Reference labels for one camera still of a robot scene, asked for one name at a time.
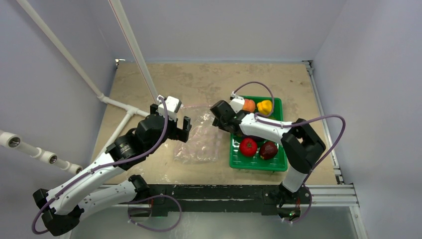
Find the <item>clear pink zip top bag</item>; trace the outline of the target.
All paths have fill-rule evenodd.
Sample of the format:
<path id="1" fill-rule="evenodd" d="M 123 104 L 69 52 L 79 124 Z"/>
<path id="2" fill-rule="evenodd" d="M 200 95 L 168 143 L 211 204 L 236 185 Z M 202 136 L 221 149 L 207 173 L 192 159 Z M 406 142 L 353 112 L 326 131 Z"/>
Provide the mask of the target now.
<path id="1" fill-rule="evenodd" d="M 182 164 L 211 163 L 219 159 L 222 133 L 213 126 L 214 115 L 206 105 L 184 106 L 184 115 L 190 117 L 192 128 L 186 143 L 177 142 L 174 160 Z"/>

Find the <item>red toy tomato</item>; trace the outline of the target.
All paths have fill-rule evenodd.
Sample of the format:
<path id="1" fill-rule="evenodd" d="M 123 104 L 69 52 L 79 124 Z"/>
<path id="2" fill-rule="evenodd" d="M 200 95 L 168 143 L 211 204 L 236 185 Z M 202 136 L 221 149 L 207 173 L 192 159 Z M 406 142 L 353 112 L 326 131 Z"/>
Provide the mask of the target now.
<path id="1" fill-rule="evenodd" d="M 257 149 L 257 143 L 249 137 L 244 138 L 239 145 L 239 151 L 245 157 L 253 157 Z"/>

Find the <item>dark red toy apple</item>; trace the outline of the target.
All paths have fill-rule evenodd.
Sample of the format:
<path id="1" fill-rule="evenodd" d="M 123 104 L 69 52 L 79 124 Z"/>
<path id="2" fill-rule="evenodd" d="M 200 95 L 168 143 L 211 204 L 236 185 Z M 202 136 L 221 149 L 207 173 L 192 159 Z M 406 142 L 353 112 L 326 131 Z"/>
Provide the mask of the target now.
<path id="1" fill-rule="evenodd" d="M 278 146 L 274 142 L 267 141 L 261 145 L 259 156 L 263 160 L 269 160 L 274 158 L 278 154 L 278 151 Z"/>

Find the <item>purple toy eggplant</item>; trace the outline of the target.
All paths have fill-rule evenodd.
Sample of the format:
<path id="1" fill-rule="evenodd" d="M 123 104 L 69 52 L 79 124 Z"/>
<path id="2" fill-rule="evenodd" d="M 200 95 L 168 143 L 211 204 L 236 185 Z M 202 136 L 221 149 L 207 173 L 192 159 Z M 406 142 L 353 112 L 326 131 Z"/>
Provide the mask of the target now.
<path id="1" fill-rule="evenodd" d="M 264 138 L 261 138 L 261 137 L 257 137 L 257 136 L 253 136 L 253 135 L 244 135 L 244 136 L 242 136 L 241 137 L 242 138 L 242 140 L 244 140 L 244 139 L 251 139 L 251 140 L 253 140 L 254 142 L 256 142 L 257 144 L 258 143 L 264 143 L 265 141 L 266 141 L 266 139 L 264 139 Z"/>

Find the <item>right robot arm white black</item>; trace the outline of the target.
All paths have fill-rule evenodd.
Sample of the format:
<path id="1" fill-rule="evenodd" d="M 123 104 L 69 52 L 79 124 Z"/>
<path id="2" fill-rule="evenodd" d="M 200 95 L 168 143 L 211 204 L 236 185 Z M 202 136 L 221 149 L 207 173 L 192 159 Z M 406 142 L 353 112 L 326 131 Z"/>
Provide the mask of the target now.
<path id="1" fill-rule="evenodd" d="M 211 106 L 213 126 L 232 134 L 255 136 L 281 144 L 290 168 L 273 197 L 290 203 L 299 196 L 299 190 L 312 168 L 326 150 L 326 145 L 304 120 L 295 122 L 266 119 L 244 110 L 235 112 L 224 100 Z"/>

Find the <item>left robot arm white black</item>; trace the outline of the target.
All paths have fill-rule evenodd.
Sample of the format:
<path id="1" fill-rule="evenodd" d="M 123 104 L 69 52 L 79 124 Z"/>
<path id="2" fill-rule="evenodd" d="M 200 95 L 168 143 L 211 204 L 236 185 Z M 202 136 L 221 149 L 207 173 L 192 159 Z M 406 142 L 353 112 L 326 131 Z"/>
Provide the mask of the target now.
<path id="1" fill-rule="evenodd" d="M 187 142 L 192 128 L 189 117 L 184 117 L 178 128 L 179 105 L 168 101 L 150 106 L 150 114 L 135 128 L 111 143 L 92 164 L 69 181 L 53 189 L 39 189 L 33 198 L 39 208 L 31 229 L 36 235 L 38 220 L 45 232 L 61 236 L 75 228 L 83 219 L 116 204 L 152 203 L 161 197 L 140 175 L 107 189 L 100 186 L 145 161 L 166 140 Z"/>

